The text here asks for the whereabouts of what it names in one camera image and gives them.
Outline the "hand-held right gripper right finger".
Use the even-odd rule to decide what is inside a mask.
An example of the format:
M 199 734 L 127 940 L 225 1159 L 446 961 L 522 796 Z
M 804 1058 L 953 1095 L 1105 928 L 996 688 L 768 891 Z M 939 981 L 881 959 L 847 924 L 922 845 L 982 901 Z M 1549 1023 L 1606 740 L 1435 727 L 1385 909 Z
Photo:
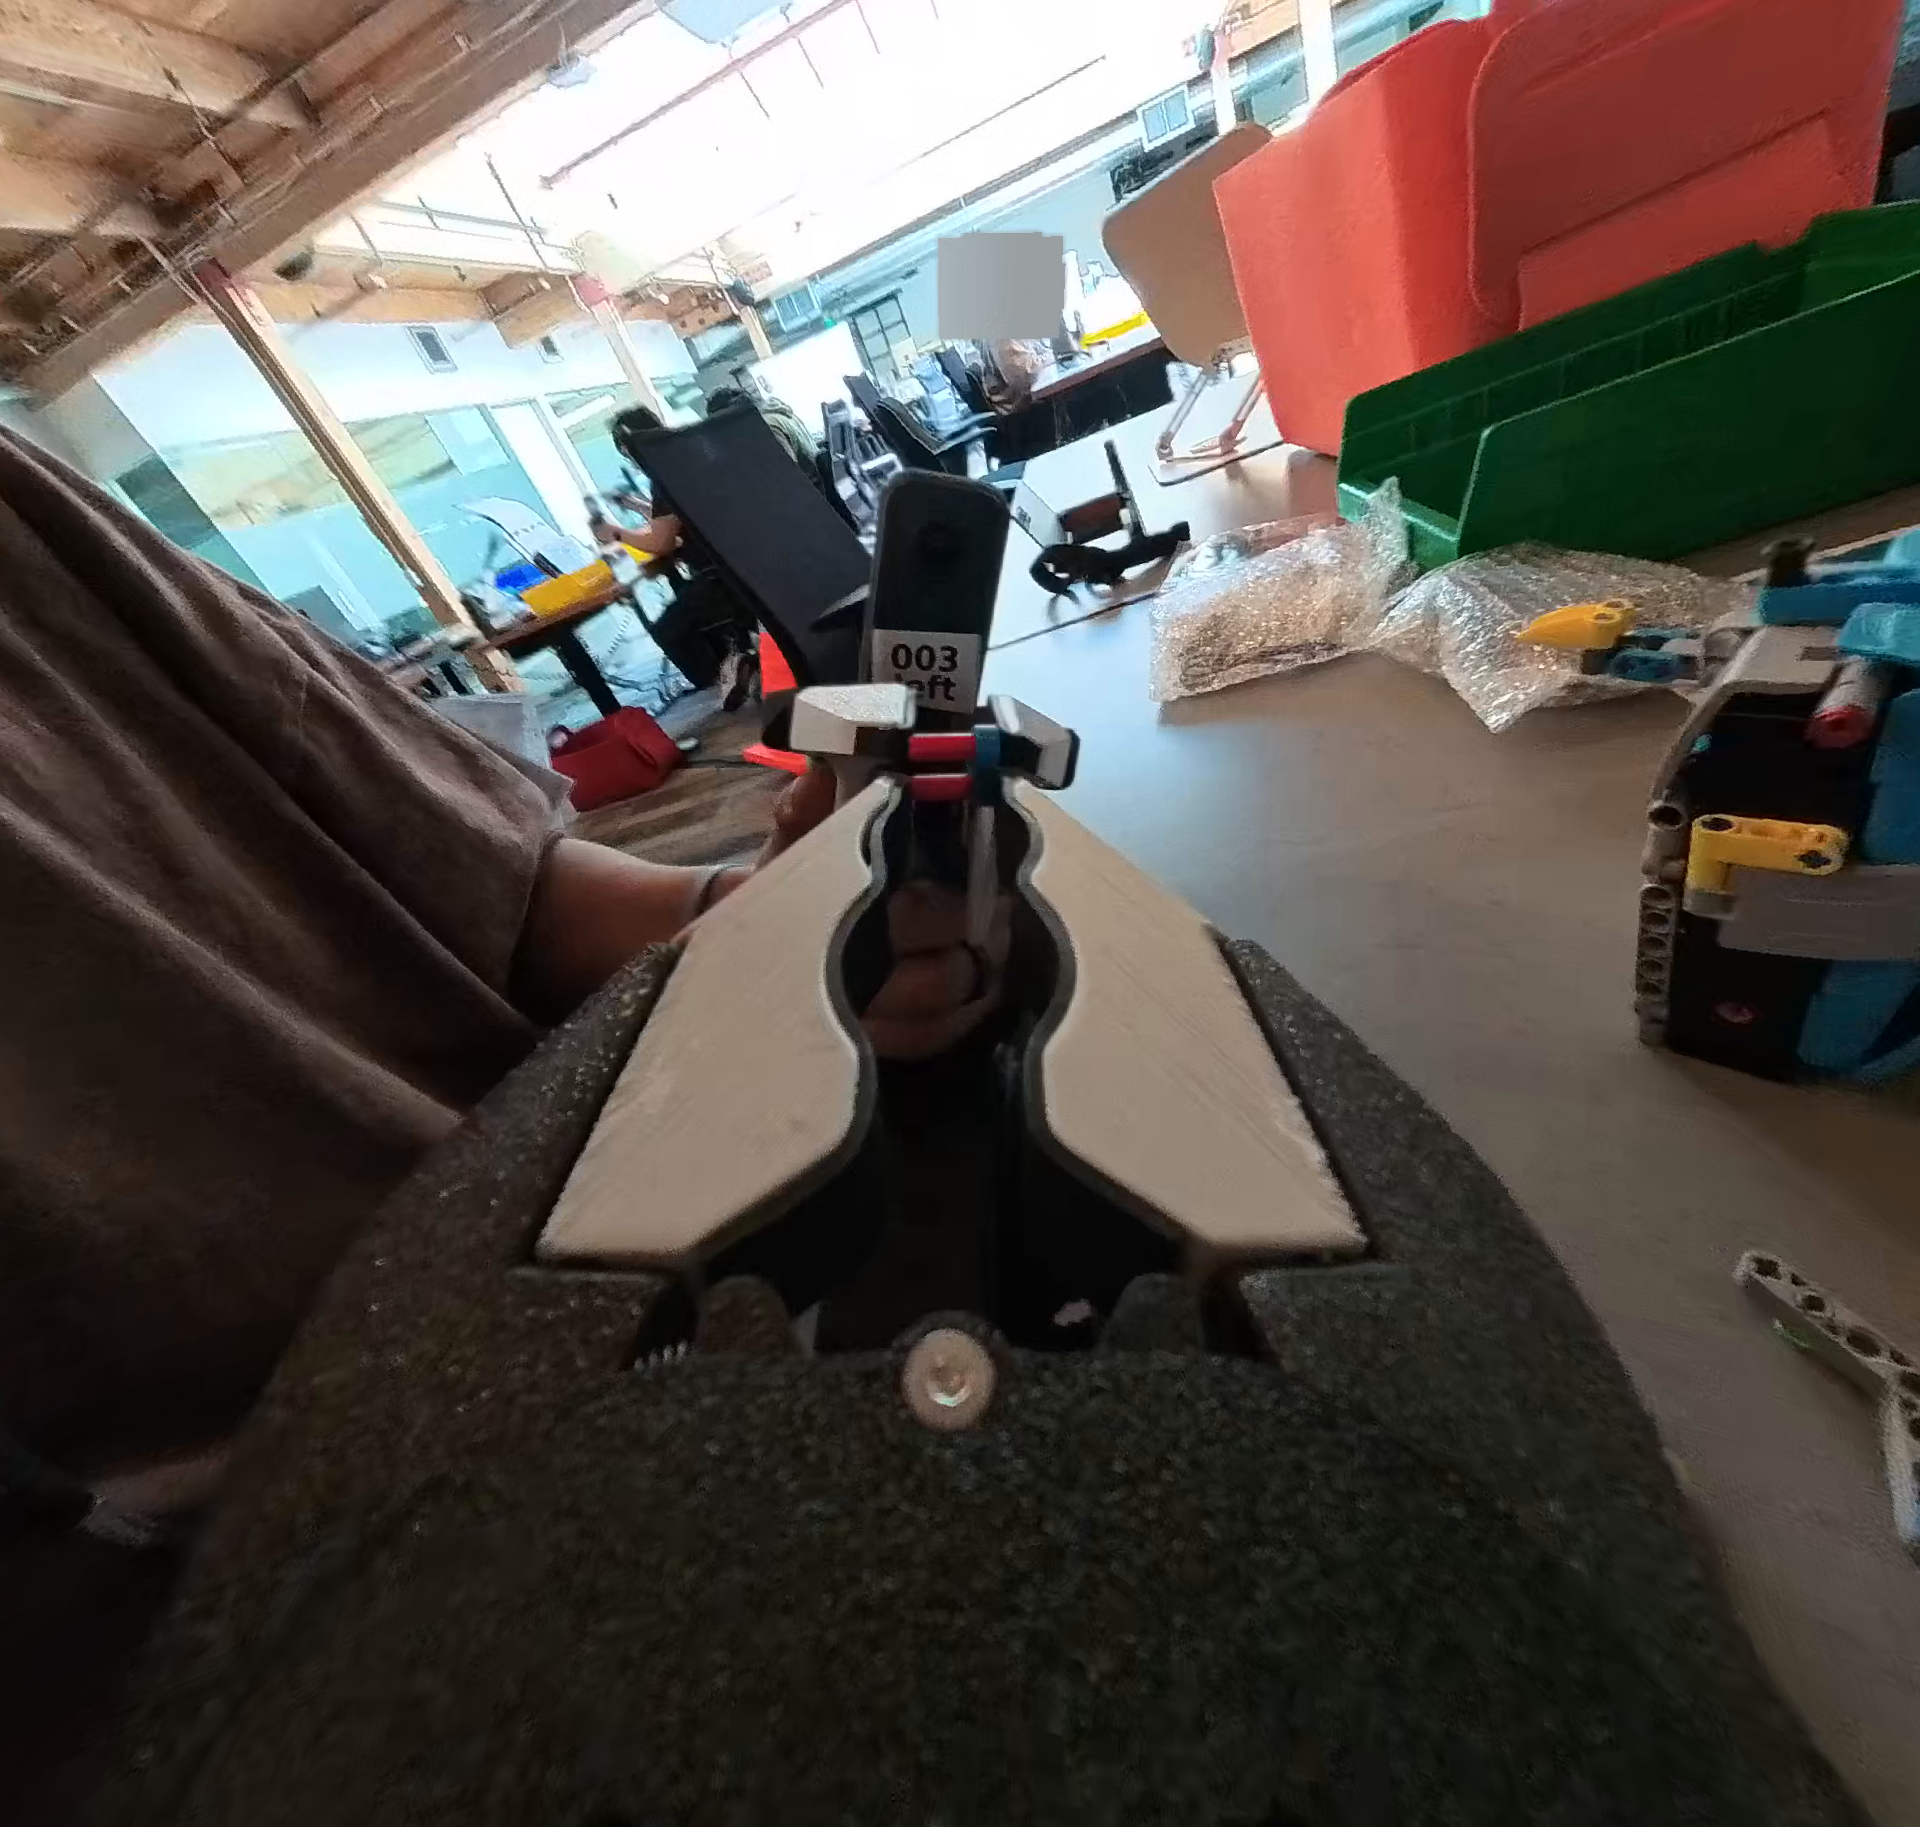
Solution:
M 1042 788 L 1008 787 L 1059 981 L 1026 1053 L 1042 1150 L 1188 1270 L 1363 1257 L 1368 1237 L 1224 938 Z

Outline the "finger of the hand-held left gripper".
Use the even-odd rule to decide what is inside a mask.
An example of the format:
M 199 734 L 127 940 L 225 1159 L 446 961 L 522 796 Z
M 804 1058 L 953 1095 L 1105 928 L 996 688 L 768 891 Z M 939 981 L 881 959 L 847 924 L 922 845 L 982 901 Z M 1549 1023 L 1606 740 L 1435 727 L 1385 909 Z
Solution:
M 836 808 L 876 776 L 906 772 L 913 734 L 909 685 L 806 688 L 789 711 L 789 750 L 831 773 Z
M 1079 761 L 1079 736 L 1014 697 L 990 698 L 991 767 L 1038 788 L 1068 788 Z

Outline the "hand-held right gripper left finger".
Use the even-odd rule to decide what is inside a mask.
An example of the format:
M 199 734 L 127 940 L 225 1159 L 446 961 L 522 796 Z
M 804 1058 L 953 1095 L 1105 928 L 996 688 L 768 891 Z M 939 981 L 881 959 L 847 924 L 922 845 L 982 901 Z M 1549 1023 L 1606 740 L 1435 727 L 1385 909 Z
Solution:
M 838 1176 L 876 1060 L 844 956 L 882 907 L 876 780 L 697 922 L 537 1237 L 549 1269 L 702 1273 Z

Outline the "grey blue brick robot model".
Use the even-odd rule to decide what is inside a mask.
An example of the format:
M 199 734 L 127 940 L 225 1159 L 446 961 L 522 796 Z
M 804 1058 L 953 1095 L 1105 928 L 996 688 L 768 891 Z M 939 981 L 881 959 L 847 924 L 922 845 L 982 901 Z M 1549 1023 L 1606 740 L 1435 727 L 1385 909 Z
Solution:
M 1774 1080 L 1915 1075 L 1915 529 L 1837 554 L 1774 542 L 1714 624 L 1606 598 L 1518 639 L 1693 698 L 1646 812 L 1644 1042 Z

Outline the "grey angled beam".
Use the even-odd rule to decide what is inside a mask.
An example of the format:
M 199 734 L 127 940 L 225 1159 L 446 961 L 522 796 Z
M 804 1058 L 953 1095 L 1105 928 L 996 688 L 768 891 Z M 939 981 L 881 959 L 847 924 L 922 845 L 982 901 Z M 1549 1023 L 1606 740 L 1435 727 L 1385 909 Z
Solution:
M 1745 1252 L 1733 1278 L 1799 1353 L 1863 1395 L 1875 1414 L 1889 1518 L 1917 1559 L 1917 1367 L 1893 1338 L 1776 1256 Z

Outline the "person's left hand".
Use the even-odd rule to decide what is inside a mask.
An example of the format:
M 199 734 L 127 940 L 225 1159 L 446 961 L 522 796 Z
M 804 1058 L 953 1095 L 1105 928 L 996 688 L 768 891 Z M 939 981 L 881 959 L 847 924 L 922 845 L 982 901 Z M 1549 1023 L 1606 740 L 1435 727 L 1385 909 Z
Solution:
M 888 905 L 885 981 L 862 1011 L 874 1053 L 925 1060 L 966 1039 L 1000 1002 L 1011 946 L 1011 907 L 996 899 L 975 930 L 964 891 L 913 878 Z

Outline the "row of black office chairs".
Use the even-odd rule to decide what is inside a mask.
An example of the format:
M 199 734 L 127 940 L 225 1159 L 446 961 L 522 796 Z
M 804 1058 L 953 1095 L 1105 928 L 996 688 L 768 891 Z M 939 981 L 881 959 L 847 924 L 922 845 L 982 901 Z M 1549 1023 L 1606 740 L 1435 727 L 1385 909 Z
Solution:
M 841 384 L 848 406 L 822 406 L 820 471 L 829 503 L 858 533 L 874 533 L 879 494 L 906 471 L 975 483 L 1014 508 L 1025 463 L 1014 458 L 1004 413 L 986 409 L 935 425 L 867 376 L 841 376 Z

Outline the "black office chair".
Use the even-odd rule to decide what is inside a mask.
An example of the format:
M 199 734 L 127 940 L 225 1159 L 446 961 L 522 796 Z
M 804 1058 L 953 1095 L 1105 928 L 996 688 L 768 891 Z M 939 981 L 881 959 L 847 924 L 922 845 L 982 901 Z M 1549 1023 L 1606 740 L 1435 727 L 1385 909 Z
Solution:
M 750 608 L 798 688 L 858 679 L 871 554 L 756 406 L 683 427 L 630 407 L 614 446 Z

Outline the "red bag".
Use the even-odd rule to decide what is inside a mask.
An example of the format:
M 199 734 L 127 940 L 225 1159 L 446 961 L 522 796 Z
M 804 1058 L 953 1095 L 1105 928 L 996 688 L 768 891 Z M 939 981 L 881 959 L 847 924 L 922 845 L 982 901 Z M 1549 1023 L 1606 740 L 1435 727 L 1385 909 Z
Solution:
M 683 763 L 681 743 L 644 710 L 618 710 L 546 741 L 551 770 L 568 785 L 578 814 L 655 792 Z

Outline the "bubble wrap bag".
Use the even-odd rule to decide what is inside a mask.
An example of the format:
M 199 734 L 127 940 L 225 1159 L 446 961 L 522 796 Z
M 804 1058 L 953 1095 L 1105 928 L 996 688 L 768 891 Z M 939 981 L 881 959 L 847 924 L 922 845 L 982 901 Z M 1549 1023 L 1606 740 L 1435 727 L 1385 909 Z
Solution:
M 1410 578 L 1394 477 L 1353 519 L 1264 521 L 1188 546 L 1148 608 L 1148 701 L 1165 710 L 1334 661 L 1369 640 Z
M 1726 577 L 1528 544 L 1419 577 L 1360 648 L 1444 681 L 1504 733 L 1539 710 L 1696 688 L 1702 643 L 1745 603 Z

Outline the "metal laptop stand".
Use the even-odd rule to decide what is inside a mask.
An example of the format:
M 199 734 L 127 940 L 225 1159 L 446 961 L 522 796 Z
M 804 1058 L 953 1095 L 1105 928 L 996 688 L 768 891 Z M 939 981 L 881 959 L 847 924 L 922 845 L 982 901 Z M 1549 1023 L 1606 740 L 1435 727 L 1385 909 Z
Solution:
M 1167 356 L 1188 368 L 1153 471 L 1164 486 L 1198 480 L 1278 447 L 1245 310 L 1231 277 L 1214 185 L 1271 132 L 1241 123 L 1114 208 L 1101 247 L 1133 289 Z

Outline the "orange storage box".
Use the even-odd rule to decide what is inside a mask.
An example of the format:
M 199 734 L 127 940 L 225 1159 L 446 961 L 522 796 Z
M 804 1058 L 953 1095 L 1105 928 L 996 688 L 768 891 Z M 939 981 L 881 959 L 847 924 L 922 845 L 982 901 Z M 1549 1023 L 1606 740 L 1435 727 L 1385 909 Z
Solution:
M 1213 192 L 1281 437 L 1377 385 L 1875 197 L 1905 0 L 1489 0 Z

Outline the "person's brown clothing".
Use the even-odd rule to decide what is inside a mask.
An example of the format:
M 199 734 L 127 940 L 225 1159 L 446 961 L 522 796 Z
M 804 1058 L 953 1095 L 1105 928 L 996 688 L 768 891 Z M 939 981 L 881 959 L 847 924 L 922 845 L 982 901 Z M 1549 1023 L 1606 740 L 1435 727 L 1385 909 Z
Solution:
M 539 1037 L 546 792 L 1 446 L 4 1430 L 223 1430 L 378 1204 Z

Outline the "green plastic bin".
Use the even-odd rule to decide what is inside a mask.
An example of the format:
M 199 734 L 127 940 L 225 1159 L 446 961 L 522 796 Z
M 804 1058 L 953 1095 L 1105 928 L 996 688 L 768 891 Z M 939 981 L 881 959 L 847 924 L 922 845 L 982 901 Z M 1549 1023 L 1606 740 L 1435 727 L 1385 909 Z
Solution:
M 1917 206 L 1835 213 L 1356 396 L 1338 513 L 1394 484 L 1429 573 L 1673 561 L 1915 486 Z

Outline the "wooden support post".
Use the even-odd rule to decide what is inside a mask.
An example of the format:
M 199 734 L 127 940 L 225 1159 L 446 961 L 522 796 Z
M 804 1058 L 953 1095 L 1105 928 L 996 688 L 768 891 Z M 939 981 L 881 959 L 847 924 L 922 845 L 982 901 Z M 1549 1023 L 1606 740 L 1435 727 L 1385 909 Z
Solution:
M 262 376 L 281 407 L 315 450 L 333 480 L 360 513 L 369 533 L 408 577 L 435 621 L 456 634 L 471 631 L 466 607 L 435 552 L 378 476 L 357 439 L 322 396 L 273 321 L 268 307 L 244 279 L 207 259 L 193 270 L 195 293 Z

